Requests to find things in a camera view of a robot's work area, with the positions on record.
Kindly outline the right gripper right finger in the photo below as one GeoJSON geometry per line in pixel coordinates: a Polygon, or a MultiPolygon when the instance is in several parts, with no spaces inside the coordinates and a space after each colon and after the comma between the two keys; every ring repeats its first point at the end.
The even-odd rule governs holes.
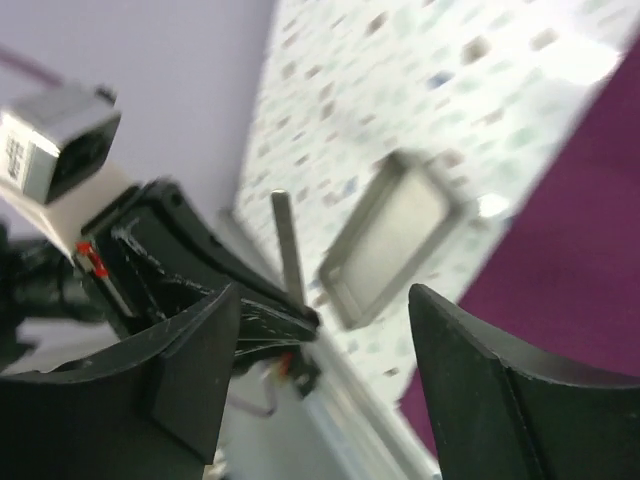
{"type": "Polygon", "coordinates": [[[425,285],[408,299],[443,478],[638,478],[638,378],[546,352],[425,285]]]}

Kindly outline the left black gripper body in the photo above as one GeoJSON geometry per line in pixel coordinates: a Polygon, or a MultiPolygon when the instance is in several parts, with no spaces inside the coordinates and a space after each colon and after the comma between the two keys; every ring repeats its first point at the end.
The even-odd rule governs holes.
{"type": "MultiPolygon", "coordinates": [[[[27,318],[72,319],[109,324],[126,338],[197,303],[204,293],[176,281],[144,248],[144,188],[128,188],[104,213],[86,224],[74,258],[43,236],[1,239],[1,362],[10,365],[34,349],[17,330],[27,318]]],[[[320,371],[302,351],[304,343],[276,359],[280,372],[301,394],[311,392],[320,371]]],[[[263,360],[236,360],[245,374],[263,360]]]]}

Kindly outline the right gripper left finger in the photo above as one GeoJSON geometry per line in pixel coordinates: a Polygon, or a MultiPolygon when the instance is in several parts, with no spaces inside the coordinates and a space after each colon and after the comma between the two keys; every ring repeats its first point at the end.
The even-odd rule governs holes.
{"type": "Polygon", "coordinates": [[[234,286],[84,358],[1,380],[5,479],[199,479],[239,333],[234,286]]]}

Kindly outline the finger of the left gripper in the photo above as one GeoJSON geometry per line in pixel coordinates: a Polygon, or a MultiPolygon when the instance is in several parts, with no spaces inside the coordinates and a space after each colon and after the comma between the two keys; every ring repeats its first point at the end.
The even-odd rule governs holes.
{"type": "Polygon", "coordinates": [[[202,293],[234,282],[241,299],[286,308],[320,326],[312,308],[294,303],[282,289],[227,249],[191,207],[177,183],[157,180],[145,186],[144,206],[144,248],[177,282],[202,293]]]}
{"type": "Polygon", "coordinates": [[[318,322],[286,308],[241,299],[236,360],[267,360],[289,353],[317,338],[318,322]]]}

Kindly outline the purple surgical cloth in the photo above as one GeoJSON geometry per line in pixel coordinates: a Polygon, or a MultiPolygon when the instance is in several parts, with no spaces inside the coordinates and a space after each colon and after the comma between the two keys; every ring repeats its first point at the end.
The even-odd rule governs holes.
{"type": "Polygon", "coordinates": [[[508,225],[461,307],[526,342],[639,376],[639,50],[508,225]]]}

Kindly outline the metal instrument tray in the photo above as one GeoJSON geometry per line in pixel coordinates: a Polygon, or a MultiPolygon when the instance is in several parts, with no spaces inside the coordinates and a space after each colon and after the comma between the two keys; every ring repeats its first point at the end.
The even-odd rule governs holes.
{"type": "Polygon", "coordinates": [[[318,270],[340,325],[364,328],[479,212],[425,155],[388,154],[318,270]]]}

